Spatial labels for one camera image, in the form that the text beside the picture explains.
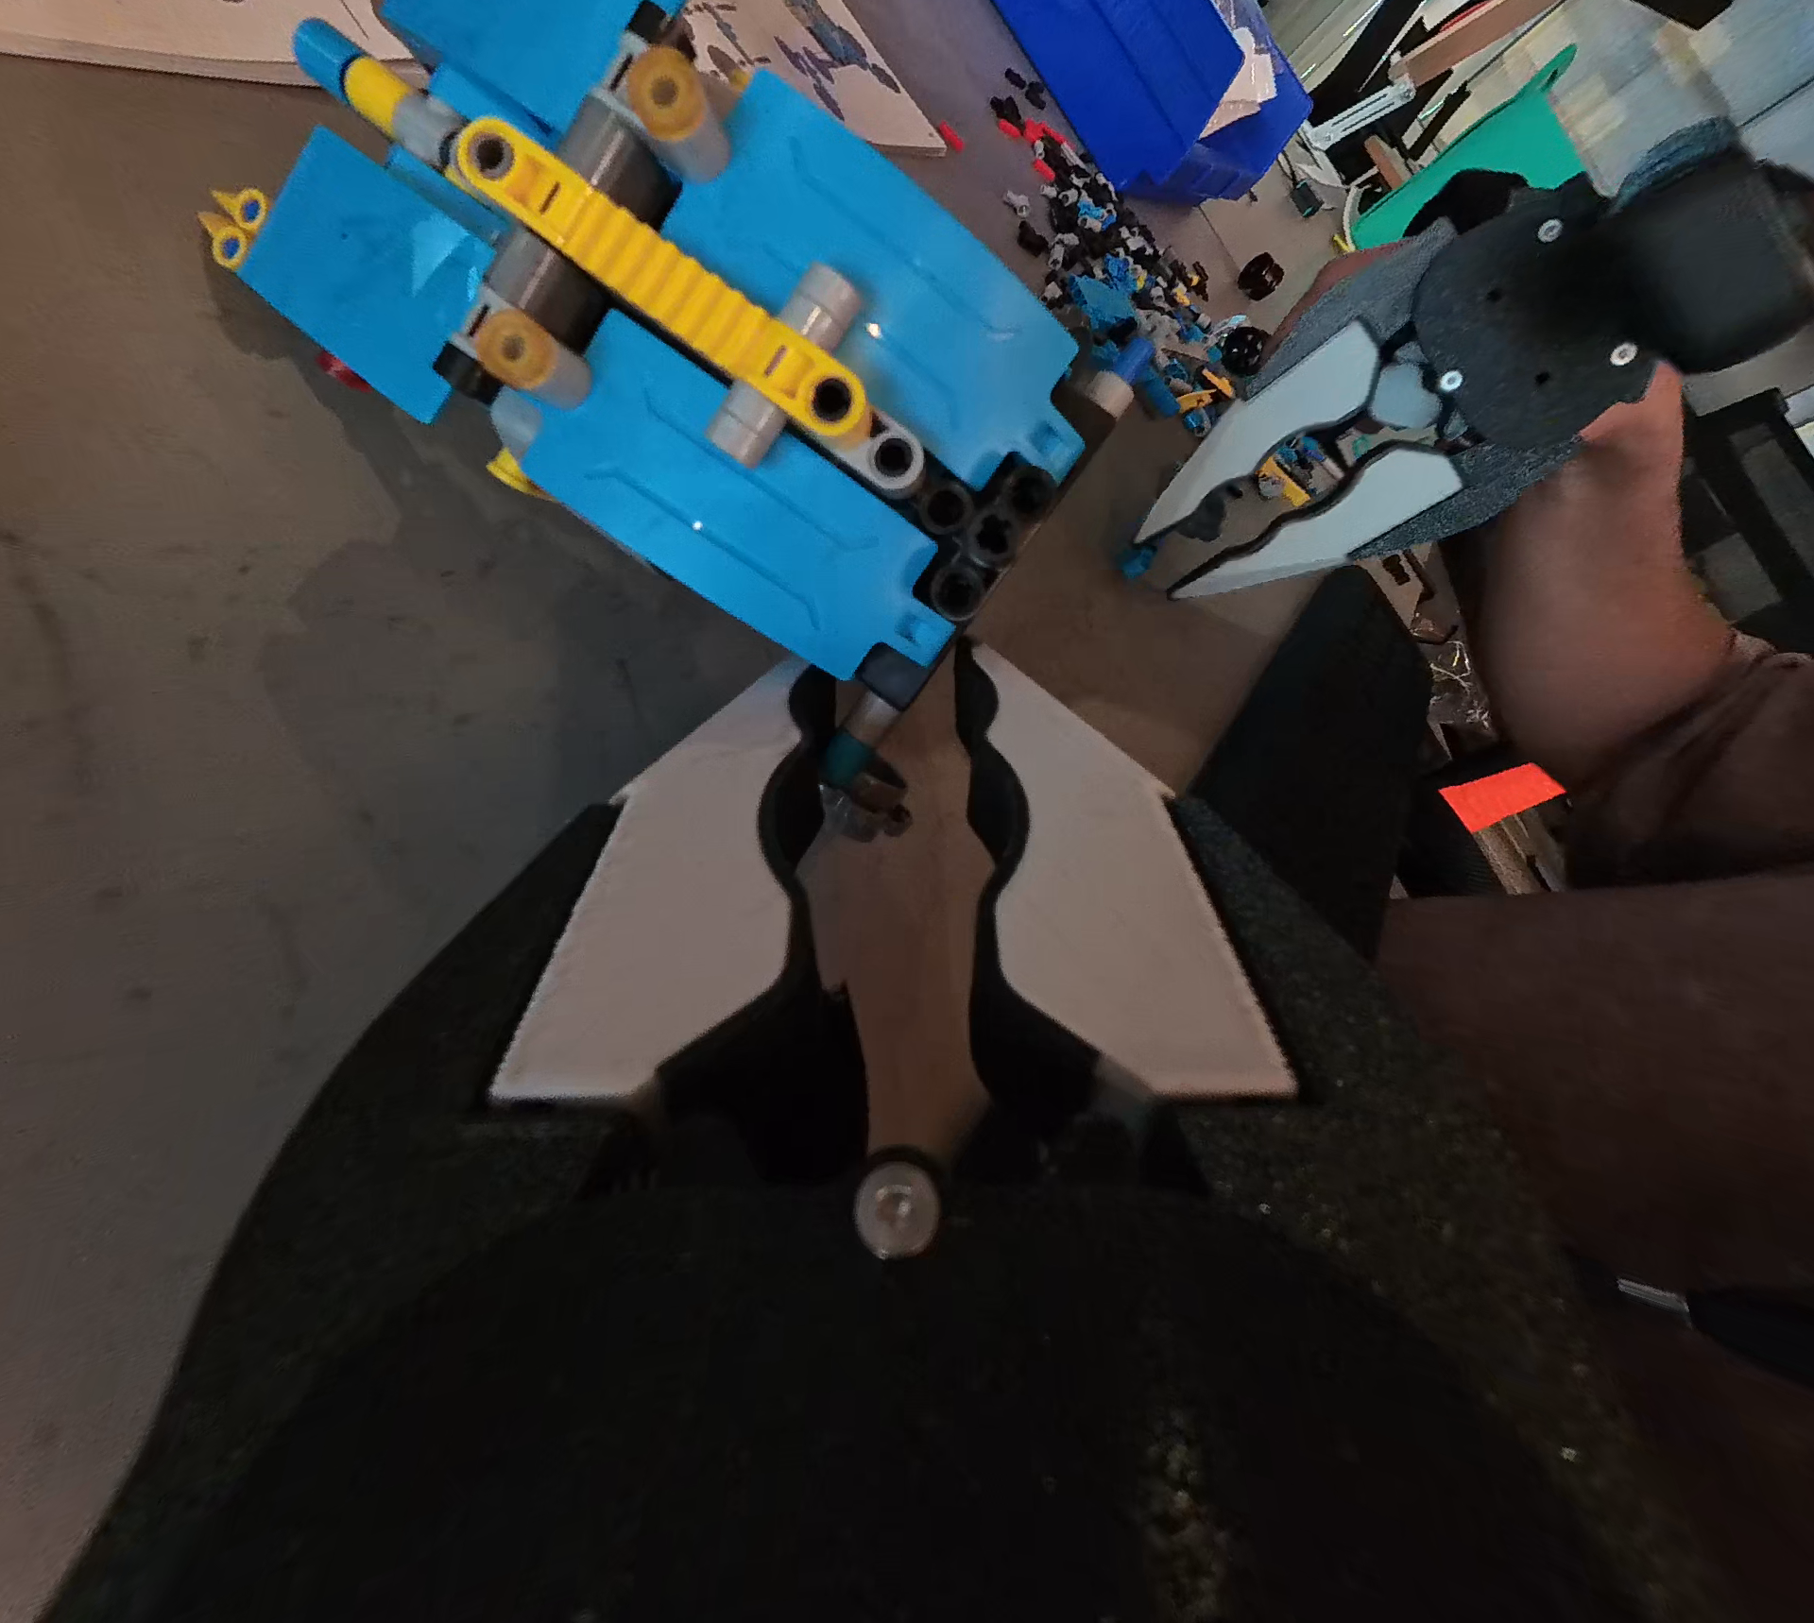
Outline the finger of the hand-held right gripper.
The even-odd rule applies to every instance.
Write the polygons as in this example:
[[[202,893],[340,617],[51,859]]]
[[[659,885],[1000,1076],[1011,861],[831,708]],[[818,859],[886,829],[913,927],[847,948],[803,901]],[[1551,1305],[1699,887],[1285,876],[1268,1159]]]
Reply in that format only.
[[[1228,483],[1253,477],[1289,440],[1366,411],[1381,373],[1381,339],[1366,319],[1334,336],[1226,409],[1155,498],[1132,542],[1158,543]]]
[[[1340,568],[1368,555],[1381,534],[1461,491],[1463,477],[1447,455],[1419,445],[1377,449],[1336,492],[1187,570],[1164,593],[1181,602]]]

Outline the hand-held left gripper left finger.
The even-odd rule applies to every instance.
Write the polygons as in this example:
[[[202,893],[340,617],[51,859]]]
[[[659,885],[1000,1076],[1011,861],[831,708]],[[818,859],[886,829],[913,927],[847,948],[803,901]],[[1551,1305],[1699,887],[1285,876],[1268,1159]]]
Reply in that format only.
[[[824,984],[801,863],[831,678],[767,670],[605,804],[588,874],[488,1088],[495,1106],[676,1106]]]

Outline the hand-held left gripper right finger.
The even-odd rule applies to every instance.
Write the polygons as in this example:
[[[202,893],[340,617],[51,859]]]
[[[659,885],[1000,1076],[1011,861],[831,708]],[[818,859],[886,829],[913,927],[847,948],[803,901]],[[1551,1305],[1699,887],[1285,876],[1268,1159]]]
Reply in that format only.
[[[1289,1054],[1168,787],[994,647],[956,657],[988,857],[969,1040],[1005,1106],[1283,1103]]]

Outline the blue brick-built toy model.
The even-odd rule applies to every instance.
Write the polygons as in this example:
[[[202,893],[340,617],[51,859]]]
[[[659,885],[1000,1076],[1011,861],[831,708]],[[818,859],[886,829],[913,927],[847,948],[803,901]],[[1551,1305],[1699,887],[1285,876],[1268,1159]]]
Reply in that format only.
[[[1077,341],[705,0],[385,0],[414,82],[310,18],[316,130],[215,190],[210,258],[493,477],[775,645],[909,706],[1083,462]]]

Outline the teal plastic container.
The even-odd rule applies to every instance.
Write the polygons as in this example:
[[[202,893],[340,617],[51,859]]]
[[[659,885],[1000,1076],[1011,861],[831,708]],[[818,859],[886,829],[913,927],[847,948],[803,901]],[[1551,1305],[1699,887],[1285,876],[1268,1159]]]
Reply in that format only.
[[[1523,86],[1447,143],[1436,160],[1351,217],[1345,230],[1349,251],[1402,239],[1417,213],[1466,169],[1517,175],[1532,188],[1553,188],[1587,171],[1589,164],[1551,98],[1574,60],[1576,45],[1563,47]]]

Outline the pile of small building pieces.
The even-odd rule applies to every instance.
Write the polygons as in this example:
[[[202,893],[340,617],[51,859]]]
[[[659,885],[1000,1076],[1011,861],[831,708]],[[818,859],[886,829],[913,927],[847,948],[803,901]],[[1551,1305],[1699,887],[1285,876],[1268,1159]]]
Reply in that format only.
[[[1230,200],[1175,205],[1113,186],[1030,71],[1009,67],[988,109],[1015,149],[1001,203],[1015,247],[1037,273],[1037,296],[1100,368],[1145,341],[1136,405],[1189,443],[1206,440],[1251,381],[1223,371],[1221,336],[1240,324],[1274,336],[1291,302],[1342,252],[1338,217],[1300,147],[1289,145]],[[1281,262],[1283,279],[1249,300],[1236,273],[1260,251]]]

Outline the crumpled clear plastic wrap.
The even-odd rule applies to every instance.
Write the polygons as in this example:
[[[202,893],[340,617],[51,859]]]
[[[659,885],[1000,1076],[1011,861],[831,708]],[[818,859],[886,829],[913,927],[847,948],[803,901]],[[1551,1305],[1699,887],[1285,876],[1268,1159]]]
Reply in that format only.
[[[1429,723],[1451,749],[1483,749],[1498,730],[1470,651],[1459,593],[1436,545],[1406,547],[1398,557],[1417,585],[1408,627],[1430,672]]]

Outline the bright orange object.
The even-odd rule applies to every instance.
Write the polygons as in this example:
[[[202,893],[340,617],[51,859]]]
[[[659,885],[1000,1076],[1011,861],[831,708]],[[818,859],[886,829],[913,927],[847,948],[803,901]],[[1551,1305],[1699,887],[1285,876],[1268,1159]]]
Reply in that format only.
[[[1472,836],[1566,795],[1553,774],[1534,763],[1464,774],[1444,772],[1436,791]]]

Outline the person's brown shirt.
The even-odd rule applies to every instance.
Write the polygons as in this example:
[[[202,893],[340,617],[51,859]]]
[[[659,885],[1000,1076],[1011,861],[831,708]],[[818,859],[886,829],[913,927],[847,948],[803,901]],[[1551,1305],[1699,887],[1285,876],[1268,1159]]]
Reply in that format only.
[[[1812,681],[1752,636],[1570,787],[1566,885],[1391,904],[1377,969],[1608,1294],[1810,1386]]]

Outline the wooden chair with black frame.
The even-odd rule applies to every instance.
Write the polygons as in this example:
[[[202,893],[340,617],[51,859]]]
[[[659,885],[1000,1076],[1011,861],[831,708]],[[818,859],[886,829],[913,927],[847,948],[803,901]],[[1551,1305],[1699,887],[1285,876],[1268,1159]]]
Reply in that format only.
[[[1464,0],[1427,16],[1430,0],[1379,0],[1311,92],[1300,128],[1306,149],[1332,158],[1383,122],[1417,115],[1451,73],[1546,18],[1565,0]],[[1667,24],[1704,30],[1735,0],[1621,0]]]

